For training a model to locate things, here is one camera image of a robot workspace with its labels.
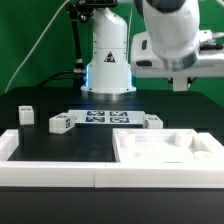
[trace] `white plastic block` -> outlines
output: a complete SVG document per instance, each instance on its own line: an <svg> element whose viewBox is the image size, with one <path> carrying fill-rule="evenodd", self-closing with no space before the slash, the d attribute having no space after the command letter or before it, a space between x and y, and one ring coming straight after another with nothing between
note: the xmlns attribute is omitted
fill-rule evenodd
<svg viewBox="0 0 224 224"><path fill-rule="evenodd" d="M61 113L49 120L49 132L63 134L75 126L75 117L72 114Z"/></svg>
<svg viewBox="0 0 224 224"><path fill-rule="evenodd" d="M7 161L18 145L18 130L5 131L0 137L0 161Z"/></svg>
<svg viewBox="0 0 224 224"><path fill-rule="evenodd" d="M163 121L161 121L156 115L145 114L143 116L143 128L163 129Z"/></svg>
<svg viewBox="0 0 224 224"><path fill-rule="evenodd" d="M19 106L20 125L34 124L34 111L32 106Z"/></svg>

